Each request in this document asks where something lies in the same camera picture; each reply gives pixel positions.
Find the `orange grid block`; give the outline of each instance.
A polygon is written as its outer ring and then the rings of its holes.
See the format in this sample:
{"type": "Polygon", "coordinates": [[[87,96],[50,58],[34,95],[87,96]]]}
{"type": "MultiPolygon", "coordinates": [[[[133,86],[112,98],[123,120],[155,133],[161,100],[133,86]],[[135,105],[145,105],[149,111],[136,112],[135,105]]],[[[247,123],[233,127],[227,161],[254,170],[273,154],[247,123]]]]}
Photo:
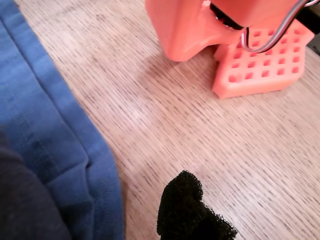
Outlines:
{"type": "MultiPolygon", "coordinates": [[[[274,30],[251,28],[252,48],[265,44],[274,30]]],[[[250,53],[241,44],[220,45],[214,54],[219,61],[212,87],[220,98],[283,90],[299,79],[305,69],[305,49],[314,34],[294,20],[271,50],[250,53]]]]}

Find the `dark gray fabric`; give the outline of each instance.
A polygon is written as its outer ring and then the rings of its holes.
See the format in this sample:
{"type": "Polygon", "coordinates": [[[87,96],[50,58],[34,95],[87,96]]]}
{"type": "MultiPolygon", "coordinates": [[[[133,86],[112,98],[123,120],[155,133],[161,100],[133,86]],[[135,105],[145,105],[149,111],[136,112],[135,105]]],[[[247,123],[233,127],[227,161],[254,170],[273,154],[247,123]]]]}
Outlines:
{"type": "Polygon", "coordinates": [[[47,189],[0,132],[0,239],[71,240],[47,189]]]}

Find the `orange plastic housing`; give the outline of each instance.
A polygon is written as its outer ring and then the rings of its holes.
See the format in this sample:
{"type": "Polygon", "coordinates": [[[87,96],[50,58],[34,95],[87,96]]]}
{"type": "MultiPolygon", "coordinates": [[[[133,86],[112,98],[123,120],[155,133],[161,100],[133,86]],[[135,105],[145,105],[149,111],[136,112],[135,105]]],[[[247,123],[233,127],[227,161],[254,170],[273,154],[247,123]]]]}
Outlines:
{"type": "Polygon", "coordinates": [[[238,44],[243,30],[225,26],[211,2],[243,27],[253,48],[264,45],[296,0],[146,0],[159,42],[173,61],[183,62],[202,49],[220,45],[213,91],[221,98],[282,90],[304,71],[305,46],[313,33],[297,20],[269,52],[251,54],[238,44]]]}

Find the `black foam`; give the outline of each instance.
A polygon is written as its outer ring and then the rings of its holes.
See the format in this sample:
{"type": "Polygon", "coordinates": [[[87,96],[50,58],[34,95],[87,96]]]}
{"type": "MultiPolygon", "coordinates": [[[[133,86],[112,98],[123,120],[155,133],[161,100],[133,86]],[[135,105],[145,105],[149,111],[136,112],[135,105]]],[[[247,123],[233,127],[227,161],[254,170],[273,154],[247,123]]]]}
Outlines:
{"type": "Polygon", "coordinates": [[[164,188],[157,233],[161,240],[233,240],[237,230],[203,202],[201,182],[182,171],[164,188]]]}

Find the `square hole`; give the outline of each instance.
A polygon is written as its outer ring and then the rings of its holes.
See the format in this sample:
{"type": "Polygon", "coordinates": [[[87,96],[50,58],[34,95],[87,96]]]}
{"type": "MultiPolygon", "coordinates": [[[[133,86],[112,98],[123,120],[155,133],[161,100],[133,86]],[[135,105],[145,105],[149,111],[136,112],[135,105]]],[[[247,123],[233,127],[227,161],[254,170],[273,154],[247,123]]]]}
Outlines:
{"type": "Polygon", "coordinates": [[[244,79],[252,79],[254,77],[254,73],[253,72],[249,72],[245,75],[244,79]]]}
{"type": "Polygon", "coordinates": [[[281,68],[279,69],[277,72],[276,72],[277,75],[283,75],[285,74],[285,69],[284,68],[281,68]]]}
{"type": "Polygon", "coordinates": [[[278,64],[285,64],[286,63],[286,59],[285,58],[280,58],[278,61],[278,64]]]}
{"type": "Polygon", "coordinates": [[[260,37],[261,36],[261,31],[255,31],[253,36],[254,37],[260,37]]]}
{"type": "Polygon", "coordinates": [[[294,68],[292,68],[292,73],[293,74],[297,74],[299,72],[299,67],[294,67],[294,68]]]}
{"type": "Polygon", "coordinates": [[[229,76],[229,82],[230,83],[235,83],[237,81],[237,78],[235,76],[229,76]]]}
{"type": "Polygon", "coordinates": [[[271,61],[270,60],[265,60],[263,62],[263,66],[270,66],[271,61]]]}
{"type": "Polygon", "coordinates": [[[240,63],[234,63],[234,64],[232,64],[232,68],[233,69],[236,69],[236,68],[238,68],[240,66],[240,63]]]}
{"type": "Polygon", "coordinates": [[[268,70],[267,71],[263,71],[262,74],[261,74],[261,77],[263,77],[263,78],[266,78],[268,76],[269,76],[269,71],[268,70]]]}
{"type": "Polygon", "coordinates": [[[270,49],[269,51],[267,51],[266,53],[265,53],[265,55],[271,55],[272,54],[272,49],[270,49]]]}
{"type": "Polygon", "coordinates": [[[249,62],[248,68],[249,68],[249,69],[250,69],[250,68],[254,68],[255,65],[256,65],[256,62],[255,62],[255,61],[249,62]]]}
{"type": "Polygon", "coordinates": [[[260,41],[254,41],[252,44],[252,47],[257,47],[259,46],[260,41]]]}
{"type": "Polygon", "coordinates": [[[300,57],[295,56],[295,57],[292,59],[292,61],[293,61],[294,63],[298,63],[298,62],[300,61],[300,57]]]}
{"type": "Polygon", "coordinates": [[[241,58],[241,52],[237,52],[234,56],[233,56],[233,58],[234,59],[239,59],[239,58],[241,58]]]}
{"type": "Polygon", "coordinates": [[[241,79],[239,78],[239,76],[234,76],[234,75],[230,75],[229,76],[229,82],[230,83],[239,83],[241,81],[241,79]]]}

